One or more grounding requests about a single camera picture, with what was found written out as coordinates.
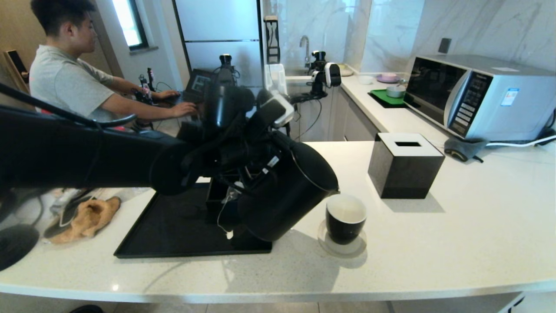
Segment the black electric kettle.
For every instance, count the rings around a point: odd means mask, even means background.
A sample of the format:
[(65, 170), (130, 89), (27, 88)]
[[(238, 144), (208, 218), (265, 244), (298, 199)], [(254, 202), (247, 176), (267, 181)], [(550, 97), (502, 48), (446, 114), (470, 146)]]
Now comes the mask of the black electric kettle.
[(274, 242), (339, 190), (339, 181), (326, 159), (310, 145), (294, 142), (263, 175), (252, 195), (240, 196), (238, 213), (253, 236)]

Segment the black compartment organizer box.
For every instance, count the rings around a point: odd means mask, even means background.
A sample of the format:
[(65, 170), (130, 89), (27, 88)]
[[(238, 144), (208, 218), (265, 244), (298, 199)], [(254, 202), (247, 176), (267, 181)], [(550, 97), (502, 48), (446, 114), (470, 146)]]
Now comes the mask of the black compartment organizer box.
[[(222, 201), (228, 195), (228, 186), (215, 178), (211, 179), (206, 199), (206, 217), (205, 222), (216, 225), (217, 216), (222, 208)], [(220, 224), (224, 227), (233, 227), (240, 224), (240, 216), (238, 213), (238, 196), (228, 202), (223, 213), (221, 214)]]

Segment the black metal stand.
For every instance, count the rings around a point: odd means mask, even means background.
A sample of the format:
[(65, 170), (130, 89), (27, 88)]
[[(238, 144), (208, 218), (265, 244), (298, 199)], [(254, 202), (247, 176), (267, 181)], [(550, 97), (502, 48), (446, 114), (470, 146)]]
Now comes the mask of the black metal stand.
[(318, 122), (322, 114), (322, 102), (321, 99), (327, 97), (328, 94), (326, 92), (313, 94), (313, 93), (297, 93), (291, 96), (285, 96), (286, 100), (294, 106), (294, 111), (296, 111), (296, 106), (298, 103), (305, 103), (310, 101), (317, 101), (319, 103), (319, 112), (317, 117), (315, 118), (314, 122), (306, 129), (303, 133), (300, 133), (294, 141), (300, 141), (303, 135), (305, 135), (308, 131), (310, 131), (314, 125)]

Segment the white plastic rack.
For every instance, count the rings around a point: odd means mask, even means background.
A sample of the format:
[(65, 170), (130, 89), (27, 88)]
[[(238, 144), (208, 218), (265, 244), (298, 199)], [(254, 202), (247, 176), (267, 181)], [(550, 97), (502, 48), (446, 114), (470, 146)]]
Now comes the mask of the white plastic rack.
[(288, 95), (285, 68), (281, 63), (265, 65), (265, 89)]

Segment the black device with green light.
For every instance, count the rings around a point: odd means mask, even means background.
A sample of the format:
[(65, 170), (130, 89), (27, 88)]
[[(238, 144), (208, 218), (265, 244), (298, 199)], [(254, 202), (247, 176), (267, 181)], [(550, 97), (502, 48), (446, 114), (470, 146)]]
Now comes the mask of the black device with green light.
[(232, 57), (230, 54), (220, 55), (221, 66), (217, 71), (217, 83), (227, 86), (238, 85), (238, 72), (231, 65)]

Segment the black laptop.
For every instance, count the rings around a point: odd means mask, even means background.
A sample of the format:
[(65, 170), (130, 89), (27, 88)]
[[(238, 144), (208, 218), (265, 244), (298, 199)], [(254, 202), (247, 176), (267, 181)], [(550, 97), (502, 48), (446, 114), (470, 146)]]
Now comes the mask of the black laptop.
[(193, 69), (185, 91), (182, 92), (182, 101), (200, 103), (205, 98), (206, 87), (210, 85), (216, 74), (207, 70)]

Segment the white kitchen cabinet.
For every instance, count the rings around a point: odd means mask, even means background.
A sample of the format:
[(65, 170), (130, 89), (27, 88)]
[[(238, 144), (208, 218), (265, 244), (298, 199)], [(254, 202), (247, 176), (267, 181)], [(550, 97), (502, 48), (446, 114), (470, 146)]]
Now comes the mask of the white kitchen cabinet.
[(378, 128), (367, 115), (338, 87), (332, 97), (331, 133), (332, 141), (374, 141)]

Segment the black white robot device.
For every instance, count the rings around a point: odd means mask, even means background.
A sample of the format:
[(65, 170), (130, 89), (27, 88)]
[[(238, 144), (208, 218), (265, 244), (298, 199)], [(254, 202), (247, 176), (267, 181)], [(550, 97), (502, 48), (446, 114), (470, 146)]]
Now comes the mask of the black white robot device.
[(328, 95), (324, 90), (325, 87), (332, 88), (341, 85), (341, 71), (337, 63), (326, 61), (325, 51), (313, 51), (311, 55), (314, 56), (314, 62), (308, 68), (312, 81), (310, 95), (321, 99)]

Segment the black mug white inside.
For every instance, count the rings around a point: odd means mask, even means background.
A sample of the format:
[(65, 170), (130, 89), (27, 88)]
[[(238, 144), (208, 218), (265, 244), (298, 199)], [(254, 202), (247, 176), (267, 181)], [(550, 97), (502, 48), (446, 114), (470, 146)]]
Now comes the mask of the black mug white inside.
[(361, 233), (367, 221), (367, 208), (355, 196), (335, 194), (326, 202), (325, 218), (328, 235), (332, 241), (346, 245)]

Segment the black serving tray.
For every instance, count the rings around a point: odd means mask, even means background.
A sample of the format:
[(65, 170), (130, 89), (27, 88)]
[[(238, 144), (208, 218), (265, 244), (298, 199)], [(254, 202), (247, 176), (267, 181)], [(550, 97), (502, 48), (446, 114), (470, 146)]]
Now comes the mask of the black serving tray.
[(272, 243), (259, 240), (238, 224), (227, 240), (216, 225), (205, 222), (209, 183), (166, 196), (156, 193), (119, 247), (117, 258), (201, 257), (270, 253)]

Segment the chrome kitchen faucet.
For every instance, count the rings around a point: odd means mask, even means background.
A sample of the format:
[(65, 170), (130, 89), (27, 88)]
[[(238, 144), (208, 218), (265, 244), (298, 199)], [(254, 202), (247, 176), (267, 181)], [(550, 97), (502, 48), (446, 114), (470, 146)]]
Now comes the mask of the chrome kitchen faucet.
[(305, 51), (304, 67), (306, 69), (308, 69), (310, 67), (310, 63), (311, 63), (311, 61), (310, 61), (310, 40), (309, 40), (308, 36), (306, 36), (306, 35), (301, 36), (298, 46), (300, 48), (304, 47), (304, 49), (305, 49), (304, 50)]

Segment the white round coaster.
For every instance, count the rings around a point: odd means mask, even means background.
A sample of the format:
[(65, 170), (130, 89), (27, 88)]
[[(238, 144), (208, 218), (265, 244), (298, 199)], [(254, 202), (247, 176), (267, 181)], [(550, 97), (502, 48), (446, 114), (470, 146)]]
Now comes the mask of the white round coaster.
[(367, 249), (367, 234), (364, 230), (357, 238), (349, 244), (335, 243), (328, 234), (326, 220), (322, 220), (318, 226), (318, 243), (328, 254), (339, 258), (355, 258), (363, 254)]

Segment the green tray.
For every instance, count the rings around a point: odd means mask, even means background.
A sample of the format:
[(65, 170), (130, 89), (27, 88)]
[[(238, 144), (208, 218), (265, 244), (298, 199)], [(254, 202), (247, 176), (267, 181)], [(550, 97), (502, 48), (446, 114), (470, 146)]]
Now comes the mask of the green tray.
[(387, 90), (371, 90), (367, 93), (385, 109), (407, 108), (403, 97), (395, 98), (387, 95)]

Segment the black teleoperation controller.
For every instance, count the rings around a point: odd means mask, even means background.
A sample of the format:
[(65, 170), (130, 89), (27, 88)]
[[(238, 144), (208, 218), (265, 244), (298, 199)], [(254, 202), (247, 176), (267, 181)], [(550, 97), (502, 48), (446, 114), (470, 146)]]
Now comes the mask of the black teleoperation controller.
[(139, 83), (141, 86), (141, 101), (149, 104), (149, 105), (154, 105), (154, 99), (153, 99), (153, 81), (154, 81), (154, 75), (153, 75), (153, 71), (151, 67), (147, 67), (147, 76), (141, 74), (138, 77), (139, 79)]

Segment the grey refrigerator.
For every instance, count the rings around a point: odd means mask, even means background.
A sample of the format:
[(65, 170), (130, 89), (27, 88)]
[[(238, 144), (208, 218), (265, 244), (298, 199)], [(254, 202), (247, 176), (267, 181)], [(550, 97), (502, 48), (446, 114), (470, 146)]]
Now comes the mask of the grey refrigerator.
[(231, 56), (234, 79), (257, 94), (264, 85), (258, 0), (172, 0), (189, 70), (217, 73), (220, 56)]

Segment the black tissue box white lid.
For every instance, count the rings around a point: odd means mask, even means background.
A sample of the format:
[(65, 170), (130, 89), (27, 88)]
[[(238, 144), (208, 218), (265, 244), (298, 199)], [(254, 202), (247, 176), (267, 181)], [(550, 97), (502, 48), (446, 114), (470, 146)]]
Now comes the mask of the black tissue box white lid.
[(367, 173), (382, 199), (424, 199), (444, 160), (420, 133), (377, 133)]

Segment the brown crumpled cloth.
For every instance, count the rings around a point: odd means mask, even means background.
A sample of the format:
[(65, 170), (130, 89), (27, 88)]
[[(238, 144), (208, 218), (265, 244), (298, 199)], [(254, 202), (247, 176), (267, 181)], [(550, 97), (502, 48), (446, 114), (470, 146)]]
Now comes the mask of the brown crumpled cloth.
[(90, 199), (78, 205), (77, 215), (71, 226), (63, 233), (47, 239), (53, 244), (65, 244), (84, 238), (93, 238), (103, 229), (119, 210), (121, 198), (113, 196), (107, 200)]

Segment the grey oven mitt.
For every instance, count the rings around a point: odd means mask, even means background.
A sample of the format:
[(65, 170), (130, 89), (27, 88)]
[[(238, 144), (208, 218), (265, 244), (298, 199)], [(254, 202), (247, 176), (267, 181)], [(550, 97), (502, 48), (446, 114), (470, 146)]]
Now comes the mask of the grey oven mitt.
[(459, 162), (466, 163), (476, 160), (479, 163), (484, 163), (484, 160), (478, 157), (478, 153), (488, 143), (488, 141), (462, 141), (456, 137), (451, 137), (443, 144), (443, 152)]

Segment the person in grey t-shirt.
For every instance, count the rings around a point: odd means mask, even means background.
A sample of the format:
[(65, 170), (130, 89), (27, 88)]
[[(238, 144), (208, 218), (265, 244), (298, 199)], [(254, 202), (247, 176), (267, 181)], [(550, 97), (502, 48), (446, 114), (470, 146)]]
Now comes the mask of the person in grey t-shirt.
[(129, 99), (126, 95), (139, 91), (138, 85), (81, 59), (95, 51), (97, 38), (90, 0), (31, 0), (30, 8), (46, 34), (30, 66), (30, 94), (36, 99), (99, 122), (129, 115), (166, 120), (197, 114), (190, 102), (164, 108)]

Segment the silver microwave oven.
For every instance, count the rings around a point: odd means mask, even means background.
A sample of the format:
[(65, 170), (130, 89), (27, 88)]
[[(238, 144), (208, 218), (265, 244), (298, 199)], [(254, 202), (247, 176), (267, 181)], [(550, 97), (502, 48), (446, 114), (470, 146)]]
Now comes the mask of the silver microwave oven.
[(531, 141), (556, 108), (556, 73), (479, 55), (416, 56), (404, 101), (461, 140)]

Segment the black round flat object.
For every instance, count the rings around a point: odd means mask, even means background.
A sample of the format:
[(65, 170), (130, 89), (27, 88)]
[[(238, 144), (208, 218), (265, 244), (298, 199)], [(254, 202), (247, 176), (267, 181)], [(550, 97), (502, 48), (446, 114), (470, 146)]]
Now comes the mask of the black round flat object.
[(32, 225), (18, 224), (0, 230), (0, 271), (24, 258), (36, 245), (40, 233)]

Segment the window with dark frame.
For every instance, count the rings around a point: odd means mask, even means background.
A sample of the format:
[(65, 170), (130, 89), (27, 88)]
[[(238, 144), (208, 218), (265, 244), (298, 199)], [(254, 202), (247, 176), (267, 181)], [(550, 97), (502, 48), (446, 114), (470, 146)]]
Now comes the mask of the window with dark frame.
[(148, 48), (148, 40), (136, 0), (111, 0), (130, 51)]

